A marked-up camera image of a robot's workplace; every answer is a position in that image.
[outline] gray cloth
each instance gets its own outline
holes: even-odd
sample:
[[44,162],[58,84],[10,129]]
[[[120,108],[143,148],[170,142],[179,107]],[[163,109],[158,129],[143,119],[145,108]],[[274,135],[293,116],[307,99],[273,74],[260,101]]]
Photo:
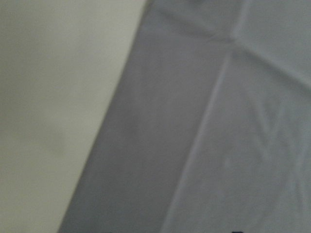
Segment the gray cloth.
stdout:
[[311,232],[310,12],[156,0],[59,232]]

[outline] beige surface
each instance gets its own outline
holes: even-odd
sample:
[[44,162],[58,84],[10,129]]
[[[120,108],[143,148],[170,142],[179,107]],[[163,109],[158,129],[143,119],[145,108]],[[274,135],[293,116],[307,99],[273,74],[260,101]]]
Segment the beige surface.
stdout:
[[0,0],[0,232],[55,233],[144,0]]

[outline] gray sheet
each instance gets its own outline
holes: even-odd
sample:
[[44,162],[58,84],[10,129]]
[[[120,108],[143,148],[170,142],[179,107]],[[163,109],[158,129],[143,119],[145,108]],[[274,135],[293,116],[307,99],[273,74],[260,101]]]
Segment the gray sheet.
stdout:
[[59,232],[311,232],[310,12],[154,1]]

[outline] white surface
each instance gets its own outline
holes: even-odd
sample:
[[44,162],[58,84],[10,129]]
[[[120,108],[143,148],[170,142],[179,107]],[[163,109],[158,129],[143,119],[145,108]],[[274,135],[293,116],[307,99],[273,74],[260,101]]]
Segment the white surface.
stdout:
[[0,1],[0,232],[57,231],[144,3]]

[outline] gray fabric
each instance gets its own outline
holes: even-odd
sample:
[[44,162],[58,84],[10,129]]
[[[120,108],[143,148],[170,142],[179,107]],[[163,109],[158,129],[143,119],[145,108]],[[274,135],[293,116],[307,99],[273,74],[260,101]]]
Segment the gray fabric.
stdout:
[[310,11],[156,0],[59,232],[311,232]]

